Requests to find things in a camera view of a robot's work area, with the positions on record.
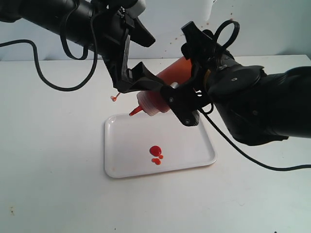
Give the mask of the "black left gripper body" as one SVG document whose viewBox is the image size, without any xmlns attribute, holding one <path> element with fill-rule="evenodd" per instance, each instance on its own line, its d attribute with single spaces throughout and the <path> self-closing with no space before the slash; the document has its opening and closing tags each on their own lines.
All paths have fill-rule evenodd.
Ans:
<svg viewBox="0 0 311 233">
<path fill-rule="evenodd" d="M 126 24 L 127 10 L 136 4 L 135 0 L 92 0 L 95 18 L 93 29 L 97 47 L 94 56 L 101 56 L 105 62 L 128 61 L 129 31 L 133 24 Z"/>
</svg>

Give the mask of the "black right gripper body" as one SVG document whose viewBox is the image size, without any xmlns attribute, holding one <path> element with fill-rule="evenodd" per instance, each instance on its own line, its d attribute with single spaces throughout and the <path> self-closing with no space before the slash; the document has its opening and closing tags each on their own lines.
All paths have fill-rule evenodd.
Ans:
<svg viewBox="0 0 311 233">
<path fill-rule="evenodd" d="M 185 42 L 181 51 L 184 57 L 191 62 L 191 75 L 188 81 L 202 82 L 204 90 L 208 94 L 208 82 L 212 81 L 218 72 L 228 69 L 224 67 L 225 59 L 234 60 L 227 48 L 236 40 L 239 31 L 234 30 L 229 40 L 223 45 L 218 43 L 220 29 L 215 33 L 208 29 L 202 30 L 202 32 L 206 35 L 202 46 L 188 46 Z"/>
</svg>

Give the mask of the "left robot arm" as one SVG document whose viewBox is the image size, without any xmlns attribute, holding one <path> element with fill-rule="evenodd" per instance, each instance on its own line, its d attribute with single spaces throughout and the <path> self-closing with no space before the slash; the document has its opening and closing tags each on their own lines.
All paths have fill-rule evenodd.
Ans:
<svg viewBox="0 0 311 233">
<path fill-rule="evenodd" d="M 3 0 L 0 19 L 6 23 L 25 19 L 59 35 L 69 58 L 73 57 L 69 41 L 82 46 L 81 61 L 93 52 L 87 81 L 102 57 L 119 92 L 160 91 L 164 82 L 143 63 L 134 68 L 127 65 L 131 42 L 146 48 L 155 42 L 139 20 L 145 8 L 143 0 Z"/>
</svg>

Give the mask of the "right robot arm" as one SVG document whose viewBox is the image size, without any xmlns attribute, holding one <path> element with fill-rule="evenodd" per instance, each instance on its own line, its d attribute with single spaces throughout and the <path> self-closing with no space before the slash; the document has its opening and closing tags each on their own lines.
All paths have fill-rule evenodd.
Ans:
<svg viewBox="0 0 311 233">
<path fill-rule="evenodd" d="M 249 146 L 311 135 L 311 68 L 296 67 L 266 74 L 263 66 L 239 64 L 228 47 L 236 40 L 238 22 L 227 20 L 216 32 L 194 22 L 182 27 L 181 50 L 191 62 L 191 76 L 161 95 L 185 126 L 198 124 L 198 111 L 211 105 L 232 137 Z"/>
</svg>

